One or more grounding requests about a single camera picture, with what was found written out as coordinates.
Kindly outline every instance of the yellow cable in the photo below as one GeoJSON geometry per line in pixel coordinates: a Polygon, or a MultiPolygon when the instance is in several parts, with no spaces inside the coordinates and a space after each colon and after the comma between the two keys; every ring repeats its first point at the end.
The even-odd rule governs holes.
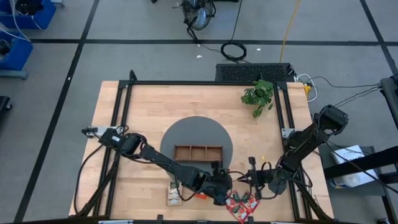
{"type": "Polygon", "coordinates": [[[282,63],[282,58],[284,57],[284,50],[285,50],[287,34],[289,33],[290,28],[292,27],[293,20],[294,20],[294,17],[296,17],[296,13],[297,13],[297,10],[299,9],[300,3],[301,3],[301,0],[297,0],[296,6],[294,7],[293,15],[292,15],[292,18],[290,19],[289,26],[287,27],[285,37],[284,37],[284,42],[282,43],[282,50],[280,51],[279,63],[282,63]]]}

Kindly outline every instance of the small white object on floor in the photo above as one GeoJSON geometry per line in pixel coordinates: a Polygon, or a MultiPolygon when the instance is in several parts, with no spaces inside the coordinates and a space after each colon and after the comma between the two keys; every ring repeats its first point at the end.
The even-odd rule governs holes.
{"type": "MultiPolygon", "coordinates": [[[[347,149],[339,149],[335,150],[335,152],[349,161],[352,161],[357,158],[362,158],[365,156],[358,145],[347,147],[347,149]]],[[[337,164],[342,164],[346,162],[344,159],[338,157],[336,154],[332,153],[332,155],[333,158],[335,158],[337,164]]],[[[373,169],[367,170],[366,172],[372,175],[373,177],[377,178],[377,175],[373,169]]],[[[370,181],[374,181],[374,179],[362,172],[329,179],[329,183],[334,188],[356,187],[362,184],[366,184],[370,181]]]]}

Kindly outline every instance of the wooden divided tray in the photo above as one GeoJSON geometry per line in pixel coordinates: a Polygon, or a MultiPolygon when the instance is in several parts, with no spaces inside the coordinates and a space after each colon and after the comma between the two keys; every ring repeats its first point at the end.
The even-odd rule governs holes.
{"type": "Polygon", "coordinates": [[[174,159],[180,162],[212,162],[223,160],[222,146],[176,146],[174,159]]]}

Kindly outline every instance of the red snack bag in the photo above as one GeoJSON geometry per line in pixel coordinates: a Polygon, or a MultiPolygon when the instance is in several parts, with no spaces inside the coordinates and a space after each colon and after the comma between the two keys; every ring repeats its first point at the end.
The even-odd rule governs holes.
{"type": "Polygon", "coordinates": [[[232,191],[231,196],[229,198],[227,198],[225,200],[226,202],[226,209],[229,210],[232,207],[234,207],[235,205],[237,205],[238,203],[235,201],[235,199],[239,199],[239,195],[237,193],[237,191],[232,191]]]}
{"type": "MultiPolygon", "coordinates": [[[[243,196],[243,198],[248,197],[249,192],[246,192],[243,196]]],[[[246,207],[246,210],[250,213],[253,214],[257,206],[259,205],[260,201],[258,201],[253,195],[250,195],[250,197],[242,202],[242,204],[246,207]]]]}
{"type": "Polygon", "coordinates": [[[249,212],[246,211],[246,208],[241,204],[232,207],[229,212],[242,224],[249,216],[249,212]]]}

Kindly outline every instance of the concrete floor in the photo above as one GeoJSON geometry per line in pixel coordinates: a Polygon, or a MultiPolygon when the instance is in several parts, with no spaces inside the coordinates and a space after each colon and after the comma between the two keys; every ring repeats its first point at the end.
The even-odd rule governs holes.
{"type": "MultiPolygon", "coordinates": [[[[53,123],[57,121],[55,131],[47,135],[52,137],[51,142],[23,220],[67,217],[86,144],[80,129],[91,124],[103,80],[126,79],[130,69],[140,80],[214,80],[216,64],[226,62],[221,54],[195,44],[156,42],[190,39],[181,10],[171,8],[176,2],[64,0],[65,7],[57,10],[47,30],[25,31],[35,39],[24,67],[29,78],[0,79],[0,95],[10,96],[14,105],[0,128],[0,223],[14,220],[52,119],[53,123]],[[94,18],[88,33],[84,33],[91,10],[94,18]],[[84,44],[85,39],[91,44],[84,44]],[[101,40],[92,44],[93,39],[101,40]],[[130,41],[104,44],[105,40],[130,41]],[[72,63],[73,58],[78,59],[77,64],[72,63]],[[67,75],[73,78],[65,82],[67,75]],[[62,106],[60,116],[53,117],[68,82],[65,102],[58,105],[62,106]]],[[[297,73],[321,75],[335,85],[373,84],[391,76],[396,68],[387,62],[389,54],[398,62],[398,47],[394,47],[398,46],[398,1],[365,2],[382,39],[375,35],[361,4],[364,2],[302,0],[288,38],[301,42],[286,46],[284,62],[292,63],[297,73]]],[[[294,0],[244,0],[235,39],[282,40],[294,4],[294,0]]],[[[214,49],[222,43],[217,40],[231,37],[239,4],[218,2],[216,6],[216,17],[198,32],[200,39],[214,40],[214,44],[208,44],[214,49]]],[[[279,60],[279,42],[251,43],[246,46],[246,60],[279,60]]],[[[315,80],[315,84],[319,96],[310,103],[312,113],[364,90],[335,89],[323,80],[315,80]]],[[[349,125],[343,134],[331,139],[333,142],[374,146],[377,151],[398,144],[397,128],[380,93],[341,109],[349,114],[349,125]]],[[[379,197],[330,197],[335,216],[342,221],[375,223],[386,216],[379,197]]],[[[396,195],[391,197],[398,201],[396,195]]]]}

